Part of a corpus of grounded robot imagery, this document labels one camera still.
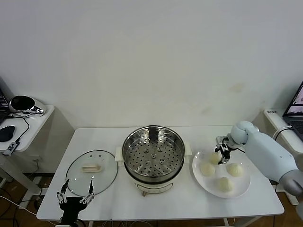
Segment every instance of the white table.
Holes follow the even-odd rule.
[[[266,109],[264,110],[264,115],[269,120],[269,122],[274,126],[276,130],[288,126],[288,124],[283,120],[282,116],[285,109]],[[285,130],[280,134],[281,138],[289,146],[289,148],[296,153],[303,153],[303,142],[292,130]]]
[[[171,127],[184,141],[189,142],[193,154],[214,149],[215,137],[226,135],[231,126]],[[41,220],[59,220],[63,212],[59,208],[56,193],[65,183],[70,164],[80,155],[95,149],[115,154],[116,147],[135,128],[77,129],[58,166],[48,191],[37,213]],[[91,204],[79,213],[85,221],[99,220],[167,220],[248,217],[240,220],[246,226],[266,215],[277,215],[284,208],[269,180],[248,160],[245,154],[234,152],[249,165],[251,185],[246,194],[236,199],[222,199],[205,191],[192,174],[191,163],[185,164],[172,189],[157,195],[143,197],[136,189],[124,166],[119,167],[113,184],[98,194]],[[66,196],[74,196],[69,190]]]
[[[29,147],[31,142],[34,140],[34,138],[36,137],[36,135],[38,134],[38,132],[43,127],[44,123],[47,121],[47,119],[50,117],[54,110],[53,105],[47,105],[46,107],[47,110],[43,116],[37,118],[26,118],[26,121],[28,122],[30,127],[28,131],[21,137],[20,144],[14,152],[25,151]],[[4,128],[10,125],[15,126],[14,136],[11,140],[0,143],[0,152],[4,152],[9,147],[9,145],[12,142],[16,141],[16,139],[27,128],[27,124],[24,122],[24,120],[19,118],[5,119],[4,122],[1,123],[0,128]],[[39,183],[41,178],[36,178],[33,182],[30,181],[26,176],[22,174],[19,168],[9,160],[9,158],[10,157],[5,157],[0,153],[0,168],[28,189],[27,193],[23,197],[23,200],[29,200],[32,195],[39,194],[40,188],[36,184]],[[7,177],[5,176],[4,172],[1,172],[1,175],[4,178]]]

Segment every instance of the laptop screen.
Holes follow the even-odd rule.
[[[283,116],[303,115],[303,82]]]

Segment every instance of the wooden floor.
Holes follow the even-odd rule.
[[[47,188],[50,184],[51,177],[43,177],[40,182],[40,186]],[[3,186],[11,196],[12,200],[17,202],[20,201],[26,192],[25,188],[20,185],[18,182],[13,181],[11,183],[6,183]],[[6,192],[0,190],[0,195],[9,198]],[[256,222],[249,225],[249,227],[303,227],[303,221],[297,216],[295,212],[295,206],[292,206],[284,193],[278,193],[278,196],[283,203],[285,208],[285,213],[275,217],[275,226],[274,226],[274,217],[262,217]],[[10,203],[5,199],[0,198],[0,216],[1,214],[9,207]],[[28,209],[34,213],[37,213],[37,210],[34,208],[34,202],[30,201]],[[52,224],[46,221],[38,220],[34,215],[26,212],[25,210],[16,209],[15,205],[11,204],[9,210],[0,218],[0,227],[18,227],[16,222],[13,224],[13,220],[7,220],[14,217],[18,221],[19,227],[53,227]],[[230,225],[234,222],[233,218],[229,219]],[[205,226],[224,226],[222,219],[207,219],[207,220],[179,220],[179,221],[149,221],[150,224],[154,227],[205,227]],[[101,227],[103,222],[95,222],[94,227]],[[120,225],[120,222],[107,222],[105,227],[123,227]],[[148,227],[149,225],[143,222],[133,223],[131,227]]]

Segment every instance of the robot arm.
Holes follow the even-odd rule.
[[[222,153],[221,163],[228,162],[230,151],[243,147],[247,157],[265,177],[279,182],[294,196],[303,195],[303,173],[298,170],[294,157],[252,123],[237,123],[227,137],[217,137],[217,143],[217,151]]]

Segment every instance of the white cable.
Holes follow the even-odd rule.
[[[288,126],[284,126],[284,127],[279,128],[279,129],[274,133],[274,135],[273,135],[272,138],[275,139],[275,138],[276,138],[276,135],[277,135],[280,131],[282,131],[282,130],[284,130],[284,129],[290,129],[290,128],[292,128],[291,125],[288,125]]]
[[[0,197],[1,197],[1,198],[4,198],[5,200],[7,200],[7,201],[9,201],[9,202],[11,202],[12,204],[16,205],[17,207],[21,207],[22,209],[25,209],[28,213],[31,213],[31,214],[33,214],[33,215],[36,216],[35,213],[33,213],[33,212],[29,211],[28,209],[26,209],[26,208],[24,208],[24,207],[22,207],[22,206],[20,206],[20,205],[18,205],[18,204],[16,204],[16,203],[14,203],[13,201],[9,200],[8,198],[3,197],[2,195],[0,195]]]

